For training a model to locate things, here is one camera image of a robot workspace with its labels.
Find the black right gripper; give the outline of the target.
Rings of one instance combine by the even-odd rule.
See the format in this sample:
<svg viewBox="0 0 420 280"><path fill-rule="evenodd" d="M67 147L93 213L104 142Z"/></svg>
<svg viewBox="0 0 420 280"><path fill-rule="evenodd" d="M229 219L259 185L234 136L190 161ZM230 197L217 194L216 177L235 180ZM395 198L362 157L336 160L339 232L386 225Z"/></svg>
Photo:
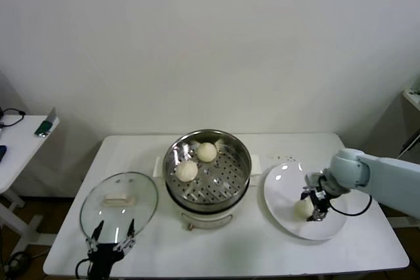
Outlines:
<svg viewBox="0 0 420 280"><path fill-rule="evenodd" d="M301 200L309 198L312 201L314 210L306 221L321 222L328 212L327 195L324 190L318 188L304 187Z"/></svg>

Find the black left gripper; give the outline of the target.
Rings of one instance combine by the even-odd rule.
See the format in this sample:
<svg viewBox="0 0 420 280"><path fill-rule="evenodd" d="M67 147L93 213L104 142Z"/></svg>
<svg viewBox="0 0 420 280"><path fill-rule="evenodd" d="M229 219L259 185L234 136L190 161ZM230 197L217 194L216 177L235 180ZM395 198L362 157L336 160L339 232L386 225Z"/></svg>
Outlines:
<svg viewBox="0 0 420 280"><path fill-rule="evenodd" d="M123 260L135 245L135 219L131 220L127 236L118 244L98 242L104 221L101 220L99 225L94 229L91 237L85 239L88 248L88 258L91 262L91 268L88 272L88 279L109 279L113 265Z"/></svg>

